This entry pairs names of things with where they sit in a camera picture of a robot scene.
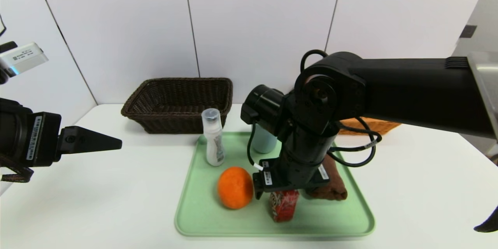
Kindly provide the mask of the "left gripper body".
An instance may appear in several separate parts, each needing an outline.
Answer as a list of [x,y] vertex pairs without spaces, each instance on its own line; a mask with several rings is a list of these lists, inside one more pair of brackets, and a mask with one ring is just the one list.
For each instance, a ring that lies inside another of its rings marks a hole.
[[24,167],[48,167],[55,162],[61,116],[34,113],[20,103],[1,99],[0,151]]

